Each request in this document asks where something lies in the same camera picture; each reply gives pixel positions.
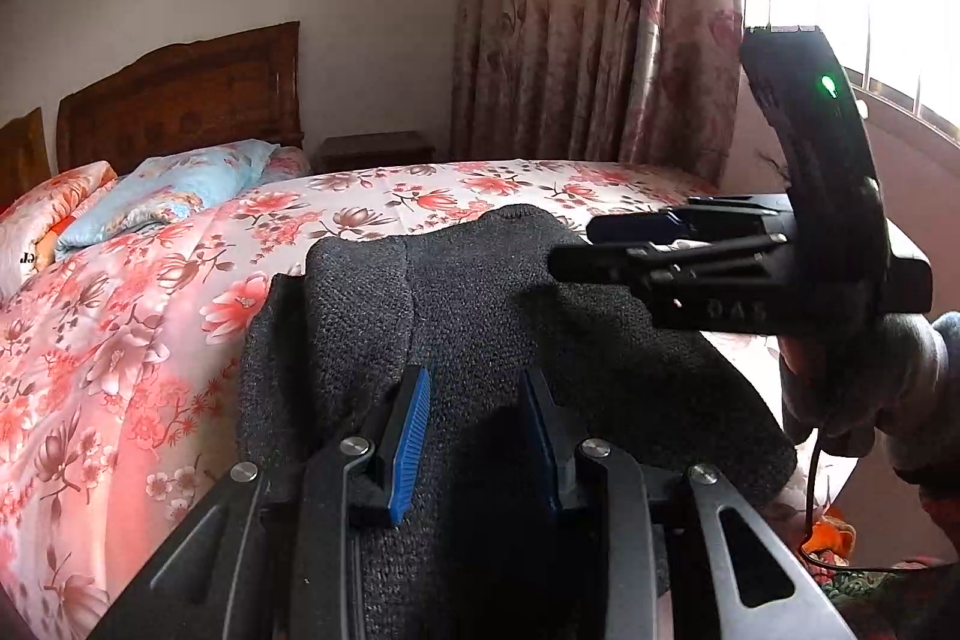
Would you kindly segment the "right hand grey glove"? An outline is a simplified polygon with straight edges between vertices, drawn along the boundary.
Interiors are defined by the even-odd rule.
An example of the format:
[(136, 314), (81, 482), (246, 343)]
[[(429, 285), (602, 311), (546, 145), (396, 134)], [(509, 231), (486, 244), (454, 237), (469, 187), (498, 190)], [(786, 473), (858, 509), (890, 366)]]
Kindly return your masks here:
[(958, 315), (889, 315), (838, 339), (778, 339), (782, 425), (794, 442), (820, 432), (838, 456), (887, 437), (890, 461), (919, 470), (958, 452)]

